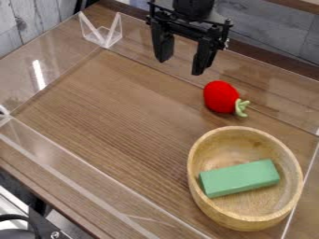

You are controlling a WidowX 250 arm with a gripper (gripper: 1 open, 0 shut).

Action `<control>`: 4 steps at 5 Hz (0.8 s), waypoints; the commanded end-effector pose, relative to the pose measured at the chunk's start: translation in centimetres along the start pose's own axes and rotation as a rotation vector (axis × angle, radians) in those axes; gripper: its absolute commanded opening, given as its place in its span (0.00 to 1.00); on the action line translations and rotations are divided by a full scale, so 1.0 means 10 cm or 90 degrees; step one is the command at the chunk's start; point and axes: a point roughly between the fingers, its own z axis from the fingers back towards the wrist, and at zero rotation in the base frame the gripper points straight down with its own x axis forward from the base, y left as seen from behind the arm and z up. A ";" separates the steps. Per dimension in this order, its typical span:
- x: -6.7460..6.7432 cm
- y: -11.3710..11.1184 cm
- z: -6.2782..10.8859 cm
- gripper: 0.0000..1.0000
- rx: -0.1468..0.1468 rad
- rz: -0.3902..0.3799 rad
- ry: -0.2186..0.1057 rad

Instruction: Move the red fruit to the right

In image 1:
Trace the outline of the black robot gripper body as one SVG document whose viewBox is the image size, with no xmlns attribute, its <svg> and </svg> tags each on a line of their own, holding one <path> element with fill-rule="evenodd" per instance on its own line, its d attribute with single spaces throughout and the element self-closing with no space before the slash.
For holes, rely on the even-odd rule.
<svg viewBox="0 0 319 239">
<path fill-rule="evenodd" d="M 216 0 L 147 0 L 151 21 L 161 23 L 172 35 L 199 41 L 209 38 L 217 49 L 228 48 L 232 20 L 216 13 Z"/>
</svg>

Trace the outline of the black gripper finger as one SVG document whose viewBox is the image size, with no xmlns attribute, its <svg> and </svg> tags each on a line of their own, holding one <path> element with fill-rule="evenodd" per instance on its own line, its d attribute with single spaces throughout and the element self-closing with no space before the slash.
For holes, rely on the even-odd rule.
<svg viewBox="0 0 319 239">
<path fill-rule="evenodd" d="M 212 65 L 217 48 L 209 38 L 203 37 L 197 41 L 197 52 L 193 57 L 192 74 L 199 76 Z"/>
<path fill-rule="evenodd" d="M 157 21 L 151 21 L 153 52 L 160 63 L 173 55 L 175 37 L 167 27 Z"/>
</svg>

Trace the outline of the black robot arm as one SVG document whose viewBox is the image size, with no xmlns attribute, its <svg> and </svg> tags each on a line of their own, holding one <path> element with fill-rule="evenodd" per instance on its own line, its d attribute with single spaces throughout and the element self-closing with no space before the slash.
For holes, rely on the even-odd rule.
<svg viewBox="0 0 319 239">
<path fill-rule="evenodd" d="M 156 59 L 164 63 L 175 53 L 175 35 L 197 42 L 192 74 L 212 65 L 216 53 L 228 48 L 232 20 L 215 12 L 216 0 L 148 0 L 147 24 L 151 28 Z"/>
</svg>

